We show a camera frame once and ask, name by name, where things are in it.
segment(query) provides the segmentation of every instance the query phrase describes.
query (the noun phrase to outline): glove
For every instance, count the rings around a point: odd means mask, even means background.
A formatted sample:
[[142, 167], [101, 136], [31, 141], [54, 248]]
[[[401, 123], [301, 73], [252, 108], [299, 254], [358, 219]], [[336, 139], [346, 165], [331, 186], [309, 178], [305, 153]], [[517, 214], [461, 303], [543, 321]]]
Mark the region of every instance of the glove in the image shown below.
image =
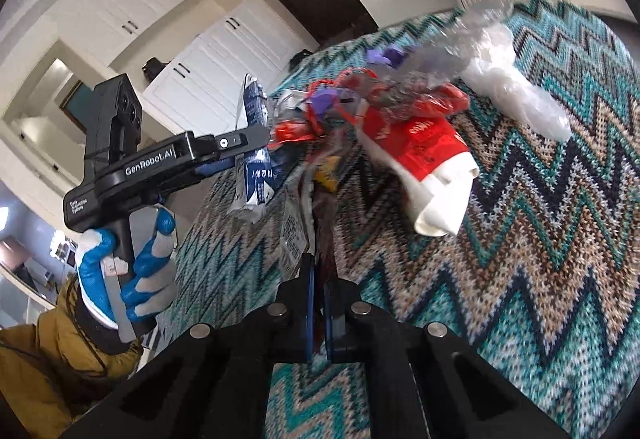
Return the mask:
[[[155, 235], [133, 263], [135, 277], [122, 286], [120, 295], [132, 322], [164, 311], [174, 300], [175, 262], [170, 260], [175, 242], [175, 220], [163, 208], [158, 210]], [[84, 305], [89, 313], [108, 329], [117, 329], [103, 272], [115, 268], [118, 275], [129, 271], [129, 264], [112, 253], [114, 235], [107, 229], [88, 229], [80, 237], [76, 263]]]

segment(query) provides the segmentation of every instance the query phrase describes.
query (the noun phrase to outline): crushed paper cup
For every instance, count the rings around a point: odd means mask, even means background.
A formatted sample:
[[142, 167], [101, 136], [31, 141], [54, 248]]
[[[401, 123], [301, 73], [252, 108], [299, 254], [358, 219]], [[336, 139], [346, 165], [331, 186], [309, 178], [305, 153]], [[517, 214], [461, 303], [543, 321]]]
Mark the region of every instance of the crushed paper cup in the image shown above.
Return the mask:
[[389, 124], [380, 111], [365, 104], [356, 133], [372, 161], [402, 181], [414, 230], [429, 237], [457, 235], [479, 169], [449, 122], [411, 118]]

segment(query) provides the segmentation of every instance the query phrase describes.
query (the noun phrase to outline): blue snack wrapper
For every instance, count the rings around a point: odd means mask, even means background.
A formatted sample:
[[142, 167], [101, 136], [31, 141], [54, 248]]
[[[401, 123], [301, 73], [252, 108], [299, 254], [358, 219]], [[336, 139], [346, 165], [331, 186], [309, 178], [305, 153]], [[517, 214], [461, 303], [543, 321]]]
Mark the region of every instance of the blue snack wrapper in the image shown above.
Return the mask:
[[[268, 126], [267, 98], [257, 78], [249, 74], [244, 78], [240, 102], [249, 126]], [[255, 223], [264, 214], [274, 191], [274, 173], [266, 147], [236, 156], [236, 197], [227, 213]]]

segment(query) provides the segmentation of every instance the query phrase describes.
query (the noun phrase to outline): jacket sleeve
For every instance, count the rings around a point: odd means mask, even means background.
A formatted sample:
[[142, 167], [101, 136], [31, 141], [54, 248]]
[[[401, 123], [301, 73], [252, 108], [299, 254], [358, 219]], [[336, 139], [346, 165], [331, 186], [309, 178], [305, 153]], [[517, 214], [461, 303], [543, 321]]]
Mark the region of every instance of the jacket sleeve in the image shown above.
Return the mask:
[[0, 390], [32, 436], [66, 428], [134, 370], [140, 343], [116, 338], [91, 319], [77, 277], [35, 326], [0, 331]]

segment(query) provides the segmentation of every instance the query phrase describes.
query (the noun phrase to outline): zigzag patterned tablecloth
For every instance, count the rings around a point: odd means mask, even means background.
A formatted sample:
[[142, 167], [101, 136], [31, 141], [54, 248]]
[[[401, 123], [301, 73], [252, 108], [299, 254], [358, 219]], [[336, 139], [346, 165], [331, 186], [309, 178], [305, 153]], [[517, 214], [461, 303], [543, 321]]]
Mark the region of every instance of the zigzag patterned tablecloth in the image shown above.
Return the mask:
[[[314, 54], [280, 87], [364, 63], [367, 48], [415, 43], [459, 12], [422, 16]], [[544, 140], [472, 95], [455, 116], [481, 174], [457, 237], [412, 232], [399, 182], [356, 146], [339, 191], [341, 276], [396, 318], [446, 323], [575, 439], [598, 437], [640, 374], [638, 71], [596, 16], [517, 4], [517, 67], [570, 113], [574, 135]], [[255, 226], [225, 215], [218, 177], [178, 254], [180, 293], [164, 343], [198, 321], [238, 322], [280, 282], [283, 192]], [[360, 365], [277, 365], [267, 438], [369, 437]]]

